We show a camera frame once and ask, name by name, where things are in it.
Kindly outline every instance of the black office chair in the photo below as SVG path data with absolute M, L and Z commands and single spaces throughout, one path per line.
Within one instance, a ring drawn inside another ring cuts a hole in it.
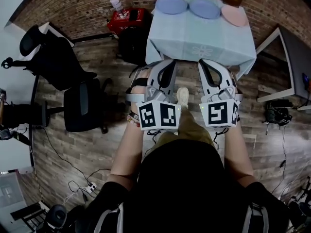
M 42 126 L 47 126 L 50 116 L 64 111 L 66 130 L 82 132 L 101 127 L 102 133 L 107 132 L 104 126 L 104 88 L 108 79 L 100 87 L 97 74 L 84 71 L 71 48 L 63 37 L 42 34 L 34 25 L 23 36 L 19 50 L 23 56 L 29 55 L 38 45 L 40 50 L 30 61 L 13 61 L 7 58 L 1 64 L 3 68 L 25 67 L 34 75 L 41 75 L 57 90 L 66 90 L 64 107 L 42 110 Z

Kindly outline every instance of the wooden floor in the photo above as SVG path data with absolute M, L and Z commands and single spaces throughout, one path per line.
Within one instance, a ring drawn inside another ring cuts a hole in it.
M 134 65 L 116 59 L 117 41 L 114 39 L 100 39 L 77 43 L 74 51 L 81 66 L 88 71 L 98 74 L 101 83 L 106 78 L 114 81 L 114 92 L 119 93 L 120 101 L 124 101 L 125 90 L 130 85 L 128 77 Z M 305 183 L 311 170 L 311 165 L 305 165 L 311 159 L 311 115 L 307 112 L 297 112 L 290 109 L 293 120 L 290 124 L 279 129 L 278 125 L 270 125 L 269 135 L 266 135 L 264 121 L 264 104 L 257 103 L 256 97 L 265 95 L 261 92 L 272 88 L 281 90 L 289 85 L 287 69 L 268 64 L 263 58 L 258 58 L 248 75 L 242 76 L 238 81 L 238 88 L 244 94 L 244 100 L 240 105 L 240 117 L 242 130 L 247 142 L 248 153 L 255 169 L 256 178 L 261 181 L 269 191 L 279 184 L 283 175 L 280 164 L 284 160 L 283 132 L 285 131 L 285 151 L 287 165 L 285 179 L 274 195 L 278 197 L 287 183 L 299 177 L 290 186 L 290 190 L 282 199 L 296 194 L 300 186 Z M 190 110 L 200 125 L 203 125 L 202 115 L 198 104 L 203 95 L 197 64 L 193 62 L 179 61 L 175 92 L 181 86 L 190 91 Z M 62 105 L 63 92 L 55 90 L 45 80 L 40 79 L 37 88 L 36 102 L 47 100 L 50 107 Z M 299 105 L 298 98 L 290 97 L 290 100 Z M 102 135 L 100 129 L 83 133 L 68 133 L 65 130 L 63 114 L 54 115 L 47 134 L 52 145 L 63 158 L 82 170 L 86 176 L 99 168 L 110 168 L 115 151 L 125 129 L 125 120 L 117 121 L 110 125 L 109 133 Z M 212 137 L 214 130 L 209 130 Z M 224 136 L 219 136 L 219 153 L 224 154 Z M 150 136 L 144 138 L 144 151 L 153 145 Z M 43 130 L 34 130 L 34 158 L 44 201 L 49 205 L 62 204 L 66 196 L 72 192 L 68 182 L 74 180 L 81 187 L 86 186 L 86 180 L 80 172 L 61 160 L 51 148 Z M 109 172 L 99 171 L 89 180 L 102 187 Z M 19 181 L 28 204 L 41 199 L 34 174 L 19 175 Z M 71 188 L 78 187 L 71 183 Z M 67 209 L 77 204 L 84 204 L 81 192 L 66 203 Z

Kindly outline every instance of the chair wheel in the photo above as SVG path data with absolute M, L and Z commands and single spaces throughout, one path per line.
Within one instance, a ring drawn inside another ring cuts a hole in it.
M 1 63 L 1 66 L 4 69 L 9 69 L 12 66 L 12 63 L 13 63 L 13 59 L 9 57 Z

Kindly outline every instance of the beige shoe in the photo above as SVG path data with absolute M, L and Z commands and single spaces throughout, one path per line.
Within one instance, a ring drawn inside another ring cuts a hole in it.
M 177 100 L 179 105 L 186 106 L 188 108 L 189 91 L 185 87 L 181 87 L 177 91 Z

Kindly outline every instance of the wristband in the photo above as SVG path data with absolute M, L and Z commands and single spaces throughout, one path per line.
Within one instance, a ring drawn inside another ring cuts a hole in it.
M 129 114 L 132 118 L 134 118 L 135 120 L 139 121 L 139 115 L 137 115 L 135 112 L 133 111 L 130 111 L 130 114 Z
M 127 116 L 126 120 L 131 124 L 136 124 L 136 126 L 140 128 L 140 123 L 135 122 L 134 119 L 130 115 Z

